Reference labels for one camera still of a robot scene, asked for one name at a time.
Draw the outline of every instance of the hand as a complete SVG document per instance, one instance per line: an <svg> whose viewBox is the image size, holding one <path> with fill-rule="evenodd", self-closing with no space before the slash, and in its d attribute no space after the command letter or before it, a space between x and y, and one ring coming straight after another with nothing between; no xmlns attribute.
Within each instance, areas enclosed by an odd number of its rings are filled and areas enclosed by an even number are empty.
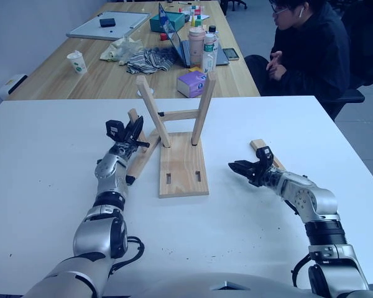
<svg viewBox="0 0 373 298"><path fill-rule="evenodd" d="M272 60L267 64L267 71L270 70L271 67L281 64L282 51L276 51L275 53L272 53L270 56L272 57Z"/></svg>
<svg viewBox="0 0 373 298"><path fill-rule="evenodd" d="M275 65L271 67L271 69L269 70L269 78L274 79L276 81L280 81L280 79L282 78L282 76L285 74L286 71L287 69L283 65L281 64Z"/></svg>

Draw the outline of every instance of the black cable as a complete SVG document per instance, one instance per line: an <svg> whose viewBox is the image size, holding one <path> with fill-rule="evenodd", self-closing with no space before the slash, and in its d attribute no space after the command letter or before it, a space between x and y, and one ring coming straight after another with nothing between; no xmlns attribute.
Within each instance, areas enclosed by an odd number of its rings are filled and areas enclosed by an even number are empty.
<svg viewBox="0 0 373 298"><path fill-rule="evenodd" d="M128 264L130 264L134 261L137 261L144 254L145 245L140 240L140 238L135 237L135 236L128 236L127 237L127 242L128 243L138 243L138 253L134 257L132 257L131 259L129 259L127 261L118 262L116 264L113 264L113 266L112 266L112 268L109 272L109 275L112 275L116 270L119 270L120 268L125 267L125 265L128 265Z"/></svg>
<svg viewBox="0 0 373 298"><path fill-rule="evenodd" d="M292 203L290 203L288 200L285 200L285 203L286 203L290 208L292 208L292 210L294 211L294 214L295 214L295 215L298 215L297 208L294 207Z"/></svg>
<svg viewBox="0 0 373 298"><path fill-rule="evenodd" d="M309 261L311 260L311 257L310 257L310 254L307 254L304 258L301 259L301 261L299 261L297 263L297 265L294 267L294 269L292 270L292 281L293 281L293 286L294 287L297 287L297 275L298 275L298 272L300 271L300 269L305 265L307 264Z"/></svg>

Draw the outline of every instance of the white cup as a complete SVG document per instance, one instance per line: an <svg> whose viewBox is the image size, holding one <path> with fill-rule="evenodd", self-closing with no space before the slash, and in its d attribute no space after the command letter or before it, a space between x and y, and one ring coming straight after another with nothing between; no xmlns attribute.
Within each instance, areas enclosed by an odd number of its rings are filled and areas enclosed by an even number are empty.
<svg viewBox="0 0 373 298"><path fill-rule="evenodd" d="M83 74L87 72L87 66L85 60L83 59L83 54L79 51L74 51L67 56L70 64L72 65L73 69L79 73Z"/></svg>

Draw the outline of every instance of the white table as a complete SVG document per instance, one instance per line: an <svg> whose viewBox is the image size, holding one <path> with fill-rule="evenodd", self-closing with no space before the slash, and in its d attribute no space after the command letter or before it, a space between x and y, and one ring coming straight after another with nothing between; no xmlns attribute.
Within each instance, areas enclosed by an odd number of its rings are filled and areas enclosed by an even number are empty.
<svg viewBox="0 0 373 298"><path fill-rule="evenodd" d="M196 109L198 102L157 100L162 111ZM105 122L127 122L133 107L148 134L154 126L142 100L0 105L0 294L24 294L72 256L74 232L94 202L96 160L112 144ZM166 126L192 131L193 121ZM234 160L256 160L249 146L255 138L286 169L334 192L347 239L373 283L373 177L315 98L219 98L211 101L201 136L210 195L159 199L156 148L125 208L129 235L142 239L145 254L109 279L105 295L131 295L202 271L292 284L290 270L308 252L301 220L272 191L228 168ZM300 287L309 288L307 276L305 267Z"/></svg>

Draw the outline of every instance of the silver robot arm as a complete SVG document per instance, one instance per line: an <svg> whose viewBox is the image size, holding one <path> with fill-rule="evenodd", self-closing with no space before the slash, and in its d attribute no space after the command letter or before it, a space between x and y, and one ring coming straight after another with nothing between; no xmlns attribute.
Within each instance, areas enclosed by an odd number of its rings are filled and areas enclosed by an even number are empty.
<svg viewBox="0 0 373 298"><path fill-rule="evenodd" d="M285 203L299 215L310 241L309 254L297 264L293 273L296 285L298 270L309 260L316 262L309 268L311 290L323 297L338 297L351 293L370 294L369 286L354 248L347 244L337 212L337 200L333 193L322 189L306 176L281 171L272 166L273 154L269 147L256 151L259 161L250 163L235 161L229 166L233 171L249 179L249 183L274 190Z"/></svg>
<svg viewBox="0 0 373 298"><path fill-rule="evenodd" d="M24 297L102 297L115 260L127 251L127 227L123 219L126 168L138 146L149 146L137 141L143 123L142 117L126 128L120 121L106 122L107 135L115 144L96 166L98 191L93 207L75 233L75 256L59 263Z"/></svg>

